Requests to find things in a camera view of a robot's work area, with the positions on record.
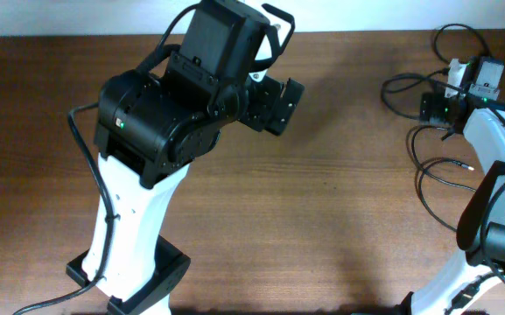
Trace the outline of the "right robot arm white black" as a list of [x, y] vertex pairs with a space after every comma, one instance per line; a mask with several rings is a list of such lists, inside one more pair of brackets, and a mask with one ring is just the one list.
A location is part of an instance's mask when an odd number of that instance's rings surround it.
[[396, 314], [462, 314], [485, 292], [505, 285], [505, 103], [499, 101], [504, 64], [491, 57], [452, 59], [445, 82], [422, 96], [425, 129], [461, 134], [472, 146], [484, 178], [458, 225], [457, 249], [423, 288], [407, 294]]

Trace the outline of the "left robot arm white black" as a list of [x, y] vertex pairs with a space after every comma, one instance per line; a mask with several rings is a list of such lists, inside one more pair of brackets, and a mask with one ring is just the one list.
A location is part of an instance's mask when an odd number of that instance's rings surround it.
[[90, 248], [67, 265], [109, 299], [110, 314], [166, 314], [190, 259], [161, 234], [197, 158], [231, 123], [280, 135], [304, 87], [268, 69], [291, 40], [292, 14], [264, 1], [201, 1], [183, 40], [162, 39], [102, 87], [91, 165], [101, 191]]

